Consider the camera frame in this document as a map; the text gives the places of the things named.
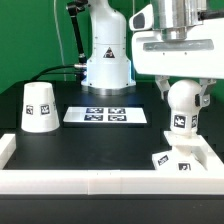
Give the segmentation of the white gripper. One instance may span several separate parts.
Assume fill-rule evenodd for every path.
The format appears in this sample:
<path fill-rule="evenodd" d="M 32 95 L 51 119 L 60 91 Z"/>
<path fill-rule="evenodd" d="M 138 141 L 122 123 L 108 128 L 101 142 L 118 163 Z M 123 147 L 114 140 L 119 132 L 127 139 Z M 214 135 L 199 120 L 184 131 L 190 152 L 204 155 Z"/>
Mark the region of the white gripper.
<path fill-rule="evenodd" d="M 151 3 L 129 20 L 135 70 L 155 75 L 167 99 L 169 76 L 202 78 L 197 107 L 210 105 L 215 79 L 224 79 L 224 9 L 204 3 Z"/>

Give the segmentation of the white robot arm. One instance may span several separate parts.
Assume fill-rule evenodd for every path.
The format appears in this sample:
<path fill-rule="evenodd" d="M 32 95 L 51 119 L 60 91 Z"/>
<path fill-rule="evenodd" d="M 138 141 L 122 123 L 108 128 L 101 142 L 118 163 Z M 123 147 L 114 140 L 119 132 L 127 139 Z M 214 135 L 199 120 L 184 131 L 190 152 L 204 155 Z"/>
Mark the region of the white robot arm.
<path fill-rule="evenodd" d="M 130 69 L 153 75 L 162 94 L 171 77 L 200 80 L 196 104 L 210 103 L 210 91 L 224 79 L 224 9 L 206 0 L 151 0 L 126 20 L 108 0 L 89 0 L 93 49 L 83 84 L 112 94 L 132 84 Z"/>

